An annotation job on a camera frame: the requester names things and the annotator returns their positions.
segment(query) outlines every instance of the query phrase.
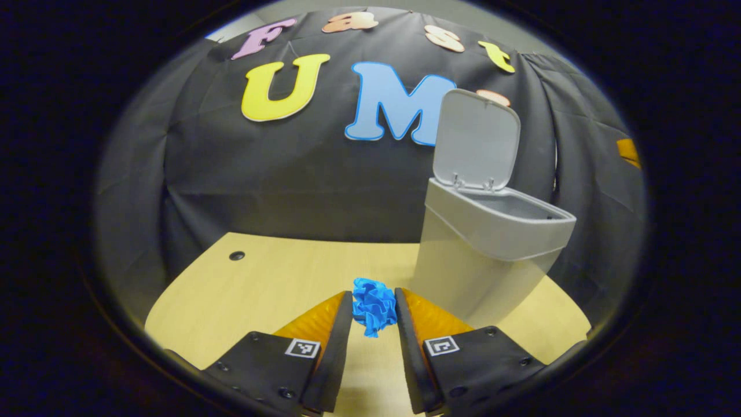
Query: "blue letter m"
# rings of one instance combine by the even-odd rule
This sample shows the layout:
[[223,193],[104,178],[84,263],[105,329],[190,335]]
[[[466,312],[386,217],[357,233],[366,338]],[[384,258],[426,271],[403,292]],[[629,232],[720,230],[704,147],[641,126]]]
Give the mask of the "blue letter m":
[[380,107],[394,139],[401,140],[419,114],[419,126],[412,131],[412,140],[420,145],[435,146],[442,97],[456,87],[454,82],[428,75],[411,94],[407,94],[402,80],[390,65],[357,62],[353,71],[360,75],[360,94],[355,122],[345,128],[346,137],[352,140],[381,139]]

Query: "white trash can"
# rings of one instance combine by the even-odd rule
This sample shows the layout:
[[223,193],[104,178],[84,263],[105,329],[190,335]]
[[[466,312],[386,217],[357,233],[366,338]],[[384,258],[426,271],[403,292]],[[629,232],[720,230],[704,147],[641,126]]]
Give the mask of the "white trash can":
[[507,188],[519,117],[470,91],[445,94],[410,289],[479,328],[540,282],[574,229],[572,214]]

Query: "table surface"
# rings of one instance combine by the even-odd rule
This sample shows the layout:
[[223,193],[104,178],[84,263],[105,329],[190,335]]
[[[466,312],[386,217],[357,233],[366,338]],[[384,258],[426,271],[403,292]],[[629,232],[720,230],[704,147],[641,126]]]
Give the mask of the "table surface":
[[[204,369],[248,332],[273,333],[357,277],[404,287],[414,274],[418,243],[347,243],[227,233],[162,293],[144,326],[162,348]],[[229,255],[242,251],[241,260]],[[498,326],[549,364],[590,324],[548,276]],[[334,413],[327,416],[412,416],[399,331],[366,338],[353,322]]]

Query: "trash can lid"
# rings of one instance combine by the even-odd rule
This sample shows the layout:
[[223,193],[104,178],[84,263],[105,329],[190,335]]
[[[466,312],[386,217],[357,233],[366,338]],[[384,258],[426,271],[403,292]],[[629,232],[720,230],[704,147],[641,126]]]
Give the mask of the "trash can lid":
[[519,117],[509,107],[459,88],[442,99],[433,172],[445,185],[499,190],[512,175]]

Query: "crumpled blue cloth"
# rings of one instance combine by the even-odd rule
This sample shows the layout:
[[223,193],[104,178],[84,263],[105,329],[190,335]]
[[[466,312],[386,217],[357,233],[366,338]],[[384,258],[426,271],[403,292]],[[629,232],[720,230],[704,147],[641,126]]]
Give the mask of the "crumpled blue cloth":
[[365,335],[377,338],[378,331],[396,324],[396,297],[384,283],[356,278],[353,296],[353,318],[365,326]]

